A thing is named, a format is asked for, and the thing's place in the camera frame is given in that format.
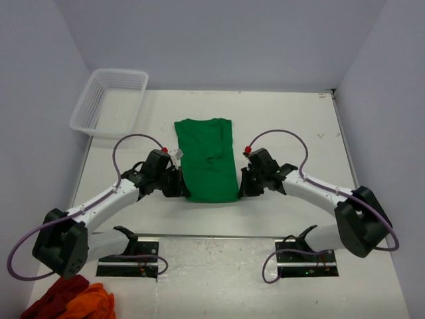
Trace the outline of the green t shirt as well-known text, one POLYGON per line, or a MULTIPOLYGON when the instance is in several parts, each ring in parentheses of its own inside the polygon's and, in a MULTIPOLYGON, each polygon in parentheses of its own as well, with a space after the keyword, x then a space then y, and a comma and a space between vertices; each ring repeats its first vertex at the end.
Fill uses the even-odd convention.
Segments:
POLYGON ((185 119, 174 123, 179 149, 183 152, 183 179, 195 203, 238 201, 232 121, 185 119))

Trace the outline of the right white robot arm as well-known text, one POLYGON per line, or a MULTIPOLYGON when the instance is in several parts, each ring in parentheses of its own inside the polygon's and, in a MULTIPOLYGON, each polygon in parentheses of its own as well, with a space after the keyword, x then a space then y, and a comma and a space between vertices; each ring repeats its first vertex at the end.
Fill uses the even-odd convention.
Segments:
POLYGON ((246 148, 244 156, 248 165, 242 169, 238 197, 257 197, 268 189, 302 199, 334 218, 334 224, 310 226, 296 237, 296 253, 301 260, 311 261, 319 252, 336 249, 365 258, 389 235, 392 224, 370 189, 339 189, 309 179, 292 164, 278 165, 264 148, 246 148))

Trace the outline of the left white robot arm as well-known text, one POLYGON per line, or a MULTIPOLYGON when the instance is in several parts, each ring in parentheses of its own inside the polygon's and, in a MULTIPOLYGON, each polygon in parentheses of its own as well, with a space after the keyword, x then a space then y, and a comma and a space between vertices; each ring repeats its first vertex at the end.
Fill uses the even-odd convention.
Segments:
POLYGON ((154 191, 165 197, 189 196, 179 167, 182 157, 181 150, 152 150, 146 160, 119 174, 113 186, 93 199, 67 211, 48 212, 33 247, 34 258, 63 278, 77 275, 97 259, 155 259, 137 253, 138 236, 129 229, 115 226, 99 233, 97 228, 154 191))

